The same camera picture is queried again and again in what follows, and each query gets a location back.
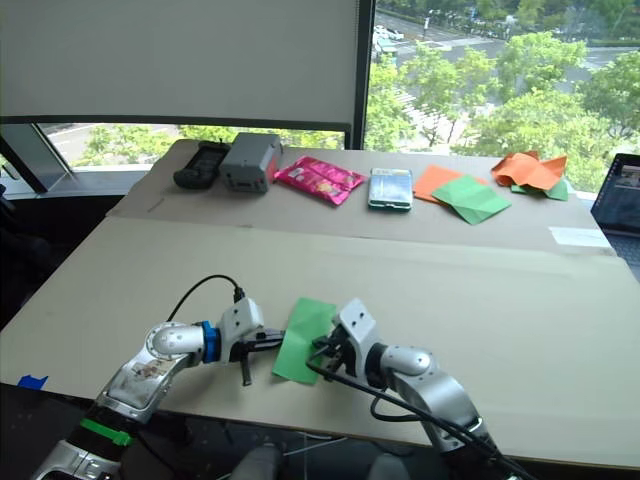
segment smartphone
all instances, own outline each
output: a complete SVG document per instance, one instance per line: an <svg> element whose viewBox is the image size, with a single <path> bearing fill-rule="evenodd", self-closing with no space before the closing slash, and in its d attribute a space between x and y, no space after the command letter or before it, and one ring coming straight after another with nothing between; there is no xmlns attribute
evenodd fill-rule
<svg viewBox="0 0 640 480"><path fill-rule="evenodd" d="M369 207L408 212L413 203L411 170L372 168L369 180Z"/></svg>

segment orange origami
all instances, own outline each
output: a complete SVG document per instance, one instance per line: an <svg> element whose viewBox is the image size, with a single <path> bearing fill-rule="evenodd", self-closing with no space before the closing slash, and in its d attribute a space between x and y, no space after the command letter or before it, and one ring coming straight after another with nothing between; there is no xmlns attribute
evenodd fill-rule
<svg viewBox="0 0 640 480"><path fill-rule="evenodd" d="M541 162L537 152L510 153L491 169L491 174L505 187L515 183L550 190L560 181L566 166L566 155Z"/></svg>

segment laptop screen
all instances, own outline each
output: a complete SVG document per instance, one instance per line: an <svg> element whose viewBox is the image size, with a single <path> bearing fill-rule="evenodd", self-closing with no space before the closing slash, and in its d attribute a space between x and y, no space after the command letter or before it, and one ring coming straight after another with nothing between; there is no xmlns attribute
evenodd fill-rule
<svg viewBox="0 0 640 480"><path fill-rule="evenodd" d="M640 155L616 155L591 213L603 230L640 234Z"/></svg>

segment table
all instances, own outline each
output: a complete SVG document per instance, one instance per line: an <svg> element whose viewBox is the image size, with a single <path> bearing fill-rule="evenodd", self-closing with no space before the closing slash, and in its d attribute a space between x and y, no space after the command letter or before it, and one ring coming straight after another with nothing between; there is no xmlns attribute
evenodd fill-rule
<svg viewBox="0 0 640 480"><path fill-rule="evenodd" d="M216 182L211 190L185 191L173 183L172 174L187 164L197 145L195 140L176 142L110 215L344 237L615 255L611 247L556 243L549 227L598 229L591 213L575 194L568 202L558 202L512 194L498 187L490 173L498 162L495 158L285 148L283 165L311 155L365 174L372 167L407 168L417 179L428 164L434 163L485 178L513 205L471 228L451 210L418 199L406 215L371 211L367 208L366 185L357 188L337 209L280 185L264 196L230 192L222 182Z"/></svg>
<svg viewBox="0 0 640 480"><path fill-rule="evenodd" d="M274 187L262 201L278 191L298 198ZM258 208L258 200L245 201ZM125 218L124 205L2 331L2 382L48 375L45 390L95 397L193 283L226 273L261 305L273 328L286 326L300 296L337 305L360 297L385 342L430 349L460 380L506 454L640 467L640 287L623 260L569 253L550 242L538 250L503 248L501 241L489 247L482 245L484 234L473 236L479 246L453 234L461 244L446 245L267 229L256 224L263 221L258 217L252 228L196 222L188 214ZM514 199L509 210L515 207ZM468 232L477 228L445 218ZM211 283L190 297L176 320L215 322L230 303L228 285ZM251 387L241 386L239 365L186 370L162 407L428 443L417 425L371 418L370 399L361 392L270 375L274 358L275 352L252 358Z"/></svg>

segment blue tape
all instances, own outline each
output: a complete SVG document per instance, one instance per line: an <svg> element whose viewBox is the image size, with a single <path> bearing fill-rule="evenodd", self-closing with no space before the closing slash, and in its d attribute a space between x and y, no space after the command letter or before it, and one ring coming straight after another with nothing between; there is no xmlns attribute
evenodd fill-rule
<svg viewBox="0 0 640 480"><path fill-rule="evenodd" d="M220 331L217 328L213 328L209 325L209 322L202 322L202 329L204 330L204 355L202 357L202 363L211 363L216 361L216 343Z"/></svg>
<svg viewBox="0 0 640 480"><path fill-rule="evenodd" d="M31 390L42 390L42 387L44 387L44 383L47 381L47 378L49 378L49 375L42 378L25 375L18 382L18 386L23 388L30 388Z"/></svg>

